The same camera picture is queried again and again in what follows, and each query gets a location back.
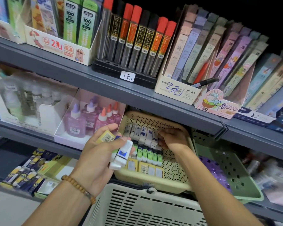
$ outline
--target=right hand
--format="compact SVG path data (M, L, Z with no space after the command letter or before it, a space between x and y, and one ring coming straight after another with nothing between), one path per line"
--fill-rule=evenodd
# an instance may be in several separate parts
M158 132L164 140L159 141L162 148L169 148L175 155L183 149L189 149L186 136L181 129L166 128Z

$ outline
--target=1元 price tag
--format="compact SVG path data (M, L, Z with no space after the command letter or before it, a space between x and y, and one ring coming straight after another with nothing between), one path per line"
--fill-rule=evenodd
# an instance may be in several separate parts
M134 82L135 73L122 71L120 78L121 78L121 79L124 79L124 80L126 80L126 81L129 81L129 82Z

